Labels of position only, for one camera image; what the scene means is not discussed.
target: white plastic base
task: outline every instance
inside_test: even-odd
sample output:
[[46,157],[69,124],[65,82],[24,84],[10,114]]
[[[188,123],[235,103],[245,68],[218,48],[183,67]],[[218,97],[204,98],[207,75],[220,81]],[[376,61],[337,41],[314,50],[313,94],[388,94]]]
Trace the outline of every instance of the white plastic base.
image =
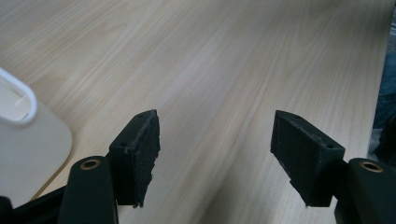
[[29,202],[62,166],[72,135],[26,85],[1,68],[0,89],[8,92],[0,96],[0,195],[17,207]]

